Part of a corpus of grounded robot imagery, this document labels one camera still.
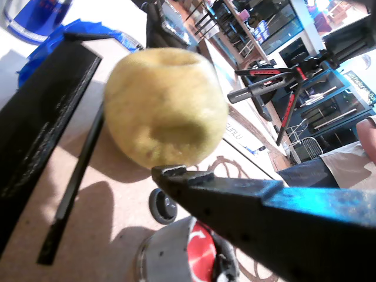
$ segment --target window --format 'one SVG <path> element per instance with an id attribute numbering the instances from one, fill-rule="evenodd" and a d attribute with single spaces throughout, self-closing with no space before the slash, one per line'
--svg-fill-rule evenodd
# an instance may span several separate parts
<path id="1" fill-rule="evenodd" d="M 303 30 L 293 7 L 288 0 L 251 0 L 249 26 L 256 29 L 264 20 L 269 37 L 261 44 L 267 55 L 285 44 Z"/>
<path id="2" fill-rule="evenodd" d="M 367 7 L 354 1 L 305 0 L 320 36 L 368 15 Z"/>
<path id="3" fill-rule="evenodd" d="M 345 90 L 316 107 L 301 114 L 303 119 L 308 120 L 308 130 L 315 133 L 325 126 L 348 119 L 365 108 L 350 90 Z"/>

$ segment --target small black wheel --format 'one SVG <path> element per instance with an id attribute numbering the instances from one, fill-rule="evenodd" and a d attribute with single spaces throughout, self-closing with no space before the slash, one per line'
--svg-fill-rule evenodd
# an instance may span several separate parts
<path id="1" fill-rule="evenodd" d="M 168 225 L 175 221 L 177 204 L 159 188 L 149 196 L 149 209 L 154 219 L 160 224 Z"/>

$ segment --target apple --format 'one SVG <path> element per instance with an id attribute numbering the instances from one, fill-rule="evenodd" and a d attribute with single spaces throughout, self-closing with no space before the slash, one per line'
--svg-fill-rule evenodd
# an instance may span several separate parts
<path id="1" fill-rule="evenodd" d="M 218 146 L 228 114 L 211 63 L 177 48 L 123 58 L 106 84 L 104 107 L 115 143 L 146 168 L 197 165 Z"/>

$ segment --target blue plastic bag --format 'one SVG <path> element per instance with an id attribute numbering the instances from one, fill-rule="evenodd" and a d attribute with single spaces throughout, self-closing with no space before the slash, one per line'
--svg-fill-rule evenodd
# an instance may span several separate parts
<path id="1" fill-rule="evenodd" d="M 68 25 L 60 25 L 28 56 L 29 62 L 19 71 L 18 87 L 21 87 L 25 83 L 37 67 L 40 66 L 48 55 L 64 40 L 64 32 L 110 35 L 132 53 L 143 49 L 140 43 L 124 32 L 113 31 L 103 26 L 101 22 L 82 22 L 78 19 Z"/>

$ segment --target person's leg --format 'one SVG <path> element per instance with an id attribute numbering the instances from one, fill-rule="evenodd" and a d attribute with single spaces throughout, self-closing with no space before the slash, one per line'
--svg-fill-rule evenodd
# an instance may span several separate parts
<path id="1" fill-rule="evenodd" d="M 339 188 L 320 157 L 280 170 L 278 174 L 290 187 Z"/>

